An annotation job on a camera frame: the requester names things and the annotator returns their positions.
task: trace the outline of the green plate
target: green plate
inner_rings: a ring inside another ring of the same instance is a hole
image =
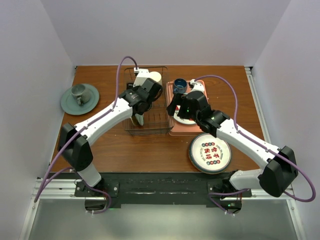
[[[90,100],[86,102],[83,106],[79,106],[77,104],[77,101],[72,97],[71,87],[67,91],[65,91],[64,94],[62,95],[61,101],[60,101],[61,107],[67,114],[70,114],[70,115],[86,114],[90,112],[92,109],[94,109],[95,106],[98,104],[99,97],[100,97],[98,90],[90,84],[83,83],[83,85],[85,85],[85,87],[88,88],[91,93]]]

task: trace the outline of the brown wood surface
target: brown wood surface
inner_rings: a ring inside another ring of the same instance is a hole
[[[124,90],[122,67],[120,91]],[[91,112],[73,116],[64,114],[62,124],[72,125],[93,116],[115,99],[116,66],[79,66],[73,84],[87,83],[100,93],[98,105]],[[168,66],[170,79],[191,80],[199,76],[215,74],[227,79],[238,96],[237,123],[259,138],[263,138],[261,126],[243,66]],[[213,109],[221,110],[233,118],[235,99],[229,87],[219,79],[206,78],[205,87]],[[169,134],[131,136],[119,123],[91,147],[93,162],[99,172],[197,172],[188,157],[188,147],[194,136],[170,136]],[[245,154],[231,146],[232,160],[227,172],[252,170],[258,166]],[[69,164],[60,157],[53,172]]]

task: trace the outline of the gray floor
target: gray floor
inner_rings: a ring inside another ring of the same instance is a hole
[[[123,205],[94,215],[83,200],[41,200],[30,240],[296,240],[285,200],[247,200],[235,217],[201,205]]]

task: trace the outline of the plate with red text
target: plate with red text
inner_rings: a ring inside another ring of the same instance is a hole
[[[177,106],[175,107],[175,111],[174,111],[174,115],[173,115],[173,118],[174,118],[178,123],[185,124],[185,125],[195,125],[195,124],[196,124],[196,122],[193,121],[192,119],[183,119],[183,118],[178,117],[179,109],[180,109],[180,106],[177,105]]]
[[[202,133],[196,136],[189,147],[192,164],[206,174],[223,172],[231,162],[231,150],[226,141]]]

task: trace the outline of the mug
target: mug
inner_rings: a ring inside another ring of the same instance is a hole
[[[187,91],[188,83],[182,78],[178,78],[173,82],[173,93],[184,94]]]
[[[77,84],[71,88],[71,94],[79,106],[87,103],[91,98],[90,90],[84,84]]]

